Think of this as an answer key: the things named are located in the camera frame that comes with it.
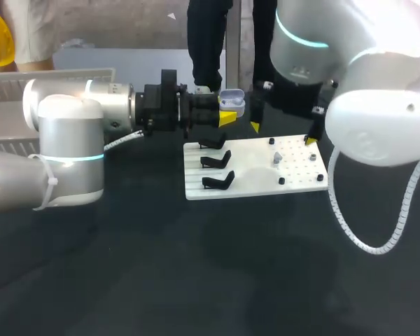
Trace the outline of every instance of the cable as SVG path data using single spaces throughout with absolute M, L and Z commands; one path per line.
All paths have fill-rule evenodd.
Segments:
M 114 142 L 111 142 L 109 145 L 106 145 L 104 147 L 104 151 L 109 151 L 112 148 L 119 146 L 125 142 L 131 141 L 131 140 L 135 140 L 135 139 L 139 139 L 139 138 L 143 138 L 145 135 L 143 134 L 143 131 L 137 131 L 135 133 L 131 133 L 127 136 L 124 136 L 123 138 L 119 139 L 119 140 L 115 140 Z
M 398 243 L 398 241 L 400 240 L 403 234 L 403 230 L 405 229 L 406 220 L 407 220 L 407 217 L 409 216 L 412 196 L 414 195 L 417 182 L 420 179 L 420 162 L 415 167 L 414 172 L 412 173 L 411 178 L 409 179 L 409 183 L 407 184 L 405 196 L 402 201 L 400 216 L 398 217 L 398 222 L 397 222 L 395 231 L 393 231 L 391 238 L 385 243 L 385 245 L 381 247 L 371 247 L 371 246 L 368 246 L 366 243 L 362 242 L 353 233 L 353 231 L 350 229 L 347 222 L 344 220 L 342 212 L 339 208 L 339 204 L 337 203 L 334 177 L 335 177 L 336 162 L 339 157 L 339 154 L 340 154 L 339 150 L 335 148 L 332 152 L 330 163 L 328 165 L 328 194 L 330 196 L 331 206 L 333 208 L 333 211 L 335 212 L 336 218 L 339 221 L 339 224 L 341 225 L 341 228 L 343 229 L 347 237 L 350 238 L 350 240 L 355 245 L 357 245 L 357 247 L 359 247 L 360 249 L 370 254 L 375 254 L 375 255 L 386 254 L 396 246 L 396 244 Z

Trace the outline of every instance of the black plastic part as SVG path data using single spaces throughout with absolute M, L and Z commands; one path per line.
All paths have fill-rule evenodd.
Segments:
M 172 132 L 179 119 L 177 71 L 162 70 L 160 85 L 145 85 L 143 96 L 136 99 L 136 124 L 147 134 L 154 131 Z
M 227 167 L 227 164 L 230 161 L 230 158 L 232 157 L 232 152 L 228 150 L 225 152 L 224 157 L 222 160 L 213 159 L 212 157 L 201 157 L 201 165 L 202 168 L 208 167 L 208 168 L 217 168 L 217 169 L 224 169 Z
M 230 185 L 232 185 L 233 180 L 235 180 L 235 172 L 232 170 L 224 181 L 216 180 L 210 177 L 203 177 L 202 185 L 205 189 L 227 190 Z
M 143 94 L 136 93 L 136 125 L 147 135 L 179 126 L 187 138 L 193 125 L 219 127 L 219 118 L 218 94 L 188 93 L 187 85 L 177 85 L 176 70 L 162 70 L 159 85 L 145 85 Z
M 221 149 L 224 147 L 225 141 L 227 140 L 227 134 L 223 133 L 221 138 L 218 141 L 208 140 L 208 139 L 201 139 L 199 140 L 199 145 L 202 147 L 207 147 L 211 149 Z

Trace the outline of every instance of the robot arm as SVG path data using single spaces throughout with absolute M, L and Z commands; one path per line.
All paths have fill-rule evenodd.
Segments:
M 271 59 L 297 85 L 339 79 L 325 127 L 343 154 L 420 160 L 420 0 L 281 0 Z
M 143 93 L 94 80 L 31 80 L 23 110 L 28 126 L 39 132 L 40 155 L 0 152 L 0 212 L 97 201 L 104 190 L 105 134 L 121 138 L 137 126 L 147 135 L 180 127 L 186 137 L 194 125 L 224 126 L 244 112 L 244 93 L 226 93 L 225 106 L 217 94 L 189 94 L 172 70 L 162 71 L 161 84 L 146 85 Z

